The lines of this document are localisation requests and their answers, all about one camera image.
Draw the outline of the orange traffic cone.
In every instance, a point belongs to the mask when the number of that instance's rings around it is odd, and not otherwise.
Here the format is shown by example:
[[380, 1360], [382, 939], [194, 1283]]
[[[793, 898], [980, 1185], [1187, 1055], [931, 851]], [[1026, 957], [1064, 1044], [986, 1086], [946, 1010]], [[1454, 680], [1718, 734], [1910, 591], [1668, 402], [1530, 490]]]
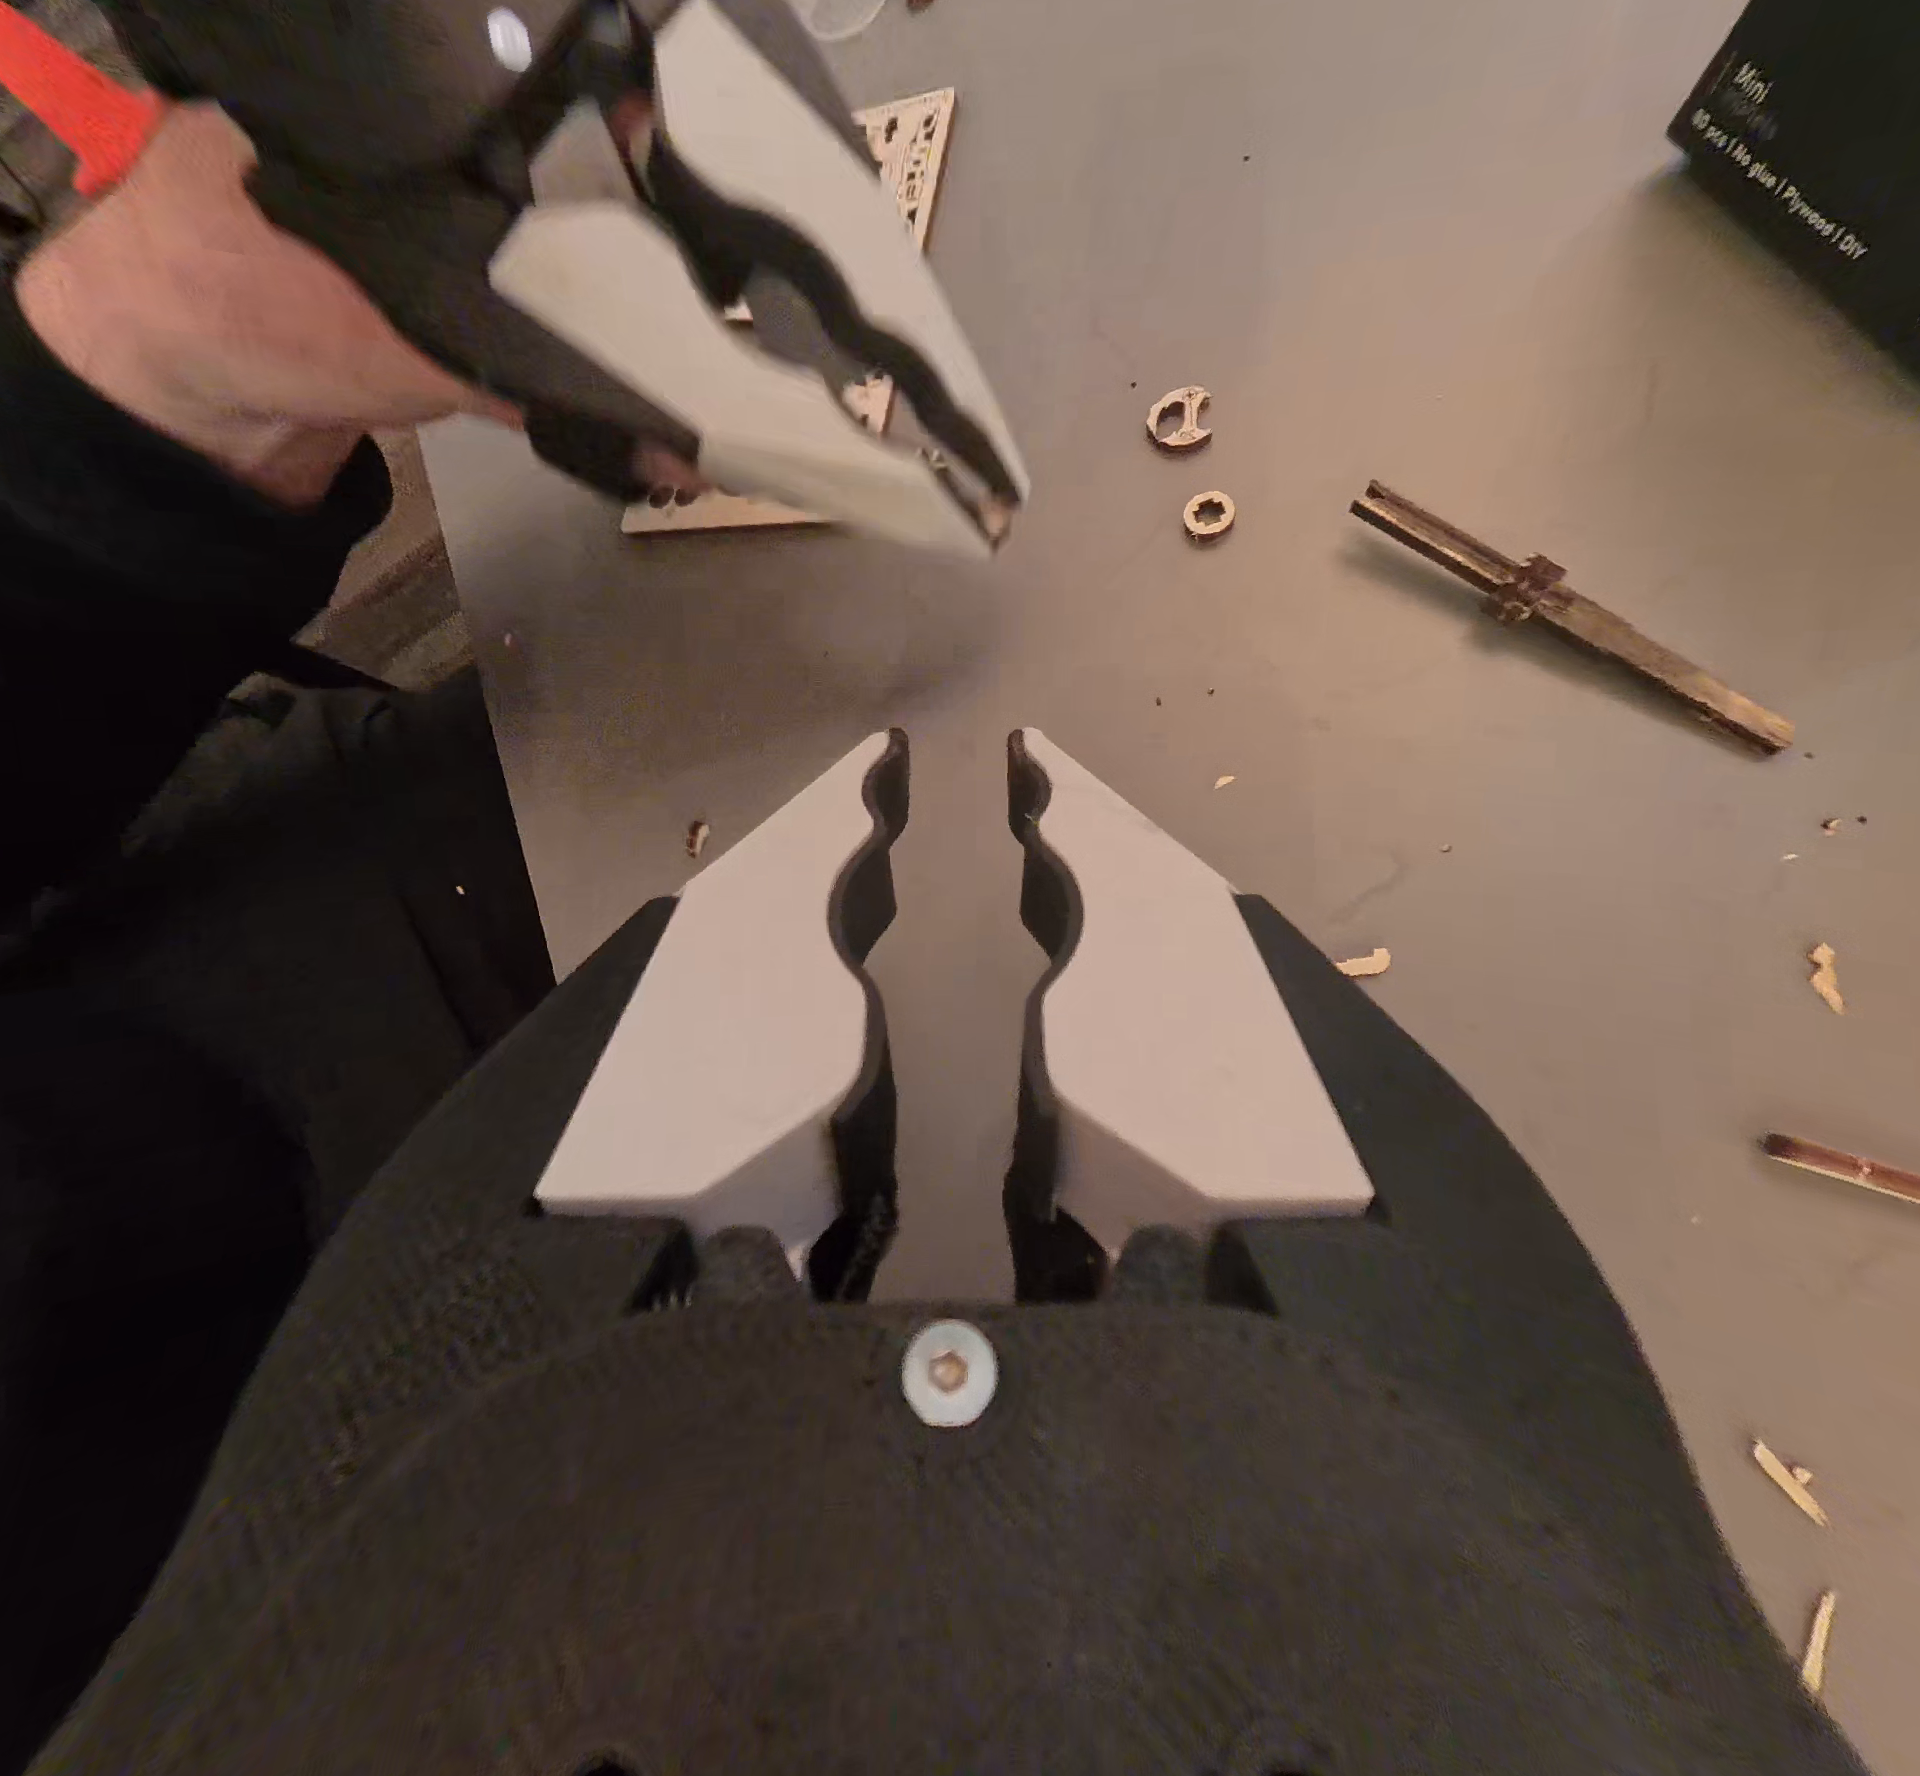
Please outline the orange traffic cone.
[[3, 89], [75, 156], [84, 201], [124, 185], [167, 122], [155, 93], [108, 78], [10, 4], [3, 4]]

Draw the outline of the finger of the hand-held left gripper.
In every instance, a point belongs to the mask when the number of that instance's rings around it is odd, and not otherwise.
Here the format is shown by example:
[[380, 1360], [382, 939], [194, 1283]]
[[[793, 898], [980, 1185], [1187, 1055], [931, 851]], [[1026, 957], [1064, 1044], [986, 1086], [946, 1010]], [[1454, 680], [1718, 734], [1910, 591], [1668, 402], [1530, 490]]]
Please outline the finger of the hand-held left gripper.
[[728, 323], [656, 224], [613, 203], [524, 211], [489, 263], [496, 292], [694, 435], [676, 450], [723, 494], [876, 540], [984, 560], [1003, 521], [920, 454], [863, 428], [813, 369]]
[[949, 292], [787, 0], [623, 0], [652, 45], [638, 180], [749, 334], [698, 365], [709, 482], [863, 535], [993, 556], [1029, 478]]

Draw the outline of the person's left hand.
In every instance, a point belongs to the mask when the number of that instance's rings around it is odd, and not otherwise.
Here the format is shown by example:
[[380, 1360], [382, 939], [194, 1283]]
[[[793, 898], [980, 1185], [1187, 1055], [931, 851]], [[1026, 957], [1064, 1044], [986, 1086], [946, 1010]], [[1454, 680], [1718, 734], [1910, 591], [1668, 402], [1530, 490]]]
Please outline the person's left hand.
[[221, 108], [167, 108], [108, 196], [23, 266], [15, 298], [66, 370], [273, 504], [313, 510], [360, 442], [521, 412], [445, 370], [250, 194]]

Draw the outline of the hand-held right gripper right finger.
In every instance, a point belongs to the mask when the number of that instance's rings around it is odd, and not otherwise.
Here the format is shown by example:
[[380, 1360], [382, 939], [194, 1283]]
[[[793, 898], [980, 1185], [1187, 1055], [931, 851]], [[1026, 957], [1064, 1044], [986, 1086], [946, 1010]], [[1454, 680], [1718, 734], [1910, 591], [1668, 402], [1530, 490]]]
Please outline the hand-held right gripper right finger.
[[1003, 1222], [1019, 1300], [1094, 1300], [1137, 1235], [1363, 1218], [1376, 1185], [1236, 889], [1058, 743], [1006, 743], [1024, 1007]]

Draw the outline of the wooden parts sheet round holes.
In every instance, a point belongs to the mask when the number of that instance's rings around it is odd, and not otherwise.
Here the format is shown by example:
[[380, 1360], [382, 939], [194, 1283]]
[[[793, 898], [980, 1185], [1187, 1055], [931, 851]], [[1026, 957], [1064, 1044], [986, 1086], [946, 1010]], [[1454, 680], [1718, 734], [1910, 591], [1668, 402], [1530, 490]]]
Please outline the wooden parts sheet round holes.
[[[869, 153], [876, 166], [880, 187], [893, 196], [917, 252], [925, 252], [939, 199], [955, 110], [956, 90], [937, 89], [854, 113], [854, 122], [866, 133]], [[895, 383], [874, 370], [844, 389], [844, 404], [852, 417], [876, 438], [889, 435], [895, 402]], [[700, 494], [688, 504], [674, 501], [660, 508], [641, 500], [628, 506], [620, 518], [620, 533], [628, 540], [822, 530], [828, 527], [824, 518], [807, 516], [781, 501], [720, 490]]]

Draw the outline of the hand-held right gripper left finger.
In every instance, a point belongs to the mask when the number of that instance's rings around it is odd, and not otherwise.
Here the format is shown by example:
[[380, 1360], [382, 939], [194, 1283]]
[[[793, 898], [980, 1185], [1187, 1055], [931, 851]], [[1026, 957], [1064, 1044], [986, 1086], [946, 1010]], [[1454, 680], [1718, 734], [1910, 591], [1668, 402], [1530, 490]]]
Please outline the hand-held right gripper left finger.
[[537, 1188], [543, 1214], [773, 1235], [855, 1301], [899, 1223], [897, 1084], [869, 957], [897, 916], [903, 731], [873, 733], [693, 876]]

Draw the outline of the long wooden frame strip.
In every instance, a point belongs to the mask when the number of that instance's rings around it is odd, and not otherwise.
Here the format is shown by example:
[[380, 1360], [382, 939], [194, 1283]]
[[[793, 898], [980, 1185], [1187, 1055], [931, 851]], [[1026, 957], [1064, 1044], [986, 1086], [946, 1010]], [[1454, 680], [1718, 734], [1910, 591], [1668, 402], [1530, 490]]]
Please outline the long wooden frame strip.
[[1541, 627], [1653, 685], [1749, 752], [1788, 756], [1796, 750], [1788, 716], [1575, 589], [1554, 560], [1510, 556], [1383, 484], [1367, 484], [1351, 501], [1351, 516], [1476, 589], [1483, 615], [1502, 628]]

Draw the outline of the dark model kit box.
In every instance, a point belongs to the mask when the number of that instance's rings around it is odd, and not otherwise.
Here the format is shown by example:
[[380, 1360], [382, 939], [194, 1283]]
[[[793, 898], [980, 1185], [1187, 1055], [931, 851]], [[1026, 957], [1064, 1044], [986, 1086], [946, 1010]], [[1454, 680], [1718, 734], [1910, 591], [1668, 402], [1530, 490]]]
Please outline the dark model kit box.
[[1695, 185], [1918, 370], [1918, 0], [1750, 0], [1668, 126]]

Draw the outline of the wooden sliver scrap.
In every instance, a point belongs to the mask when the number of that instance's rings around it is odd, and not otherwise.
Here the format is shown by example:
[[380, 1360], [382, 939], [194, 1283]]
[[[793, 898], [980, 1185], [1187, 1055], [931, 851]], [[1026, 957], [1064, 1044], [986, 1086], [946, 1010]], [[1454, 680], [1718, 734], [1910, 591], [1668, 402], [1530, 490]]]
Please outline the wooden sliver scrap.
[[1782, 1493], [1793, 1509], [1817, 1528], [1831, 1528], [1833, 1518], [1811, 1489], [1811, 1472], [1791, 1466], [1766, 1440], [1754, 1437], [1749, 1448], [1757, 1470]]

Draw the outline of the short wooden strip scrap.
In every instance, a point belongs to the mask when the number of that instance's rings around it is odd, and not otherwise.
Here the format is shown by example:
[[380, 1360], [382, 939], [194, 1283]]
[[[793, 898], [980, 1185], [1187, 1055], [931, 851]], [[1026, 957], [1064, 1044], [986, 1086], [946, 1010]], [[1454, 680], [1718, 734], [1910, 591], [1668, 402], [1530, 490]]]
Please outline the short wooden strip scrap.
[[1920, 1199], [1918, 1173], [1914, 1169], [1887, 1165], [1877, 1158], [1785, 1133], [1765, 1137], [1758, 1142], [1758, 1150], [1773, 1163], [1811, 1173], [1827, 1180], [1884, 1195], [1914, 1207]]

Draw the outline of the person's left forearm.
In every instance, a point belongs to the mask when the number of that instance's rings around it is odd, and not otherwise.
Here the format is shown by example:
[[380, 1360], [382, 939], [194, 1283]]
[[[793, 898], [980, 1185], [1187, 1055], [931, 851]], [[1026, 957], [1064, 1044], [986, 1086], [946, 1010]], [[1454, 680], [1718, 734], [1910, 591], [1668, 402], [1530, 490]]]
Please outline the person's left forearm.
[[5, 283], [3, 917], [84, 880], [394, 504], [360, 438], [287, 511], [66, 370]]

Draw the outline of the person's black clothing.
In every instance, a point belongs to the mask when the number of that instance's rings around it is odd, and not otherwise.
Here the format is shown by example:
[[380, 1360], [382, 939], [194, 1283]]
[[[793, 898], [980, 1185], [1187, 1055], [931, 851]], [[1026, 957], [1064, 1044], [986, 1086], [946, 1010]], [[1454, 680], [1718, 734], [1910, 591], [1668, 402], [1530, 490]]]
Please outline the person's black clothing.
[[250, 685], [7, 925], [5, 1773], [135, 1615], [323, 1240], [554, 984], [473, 665]]

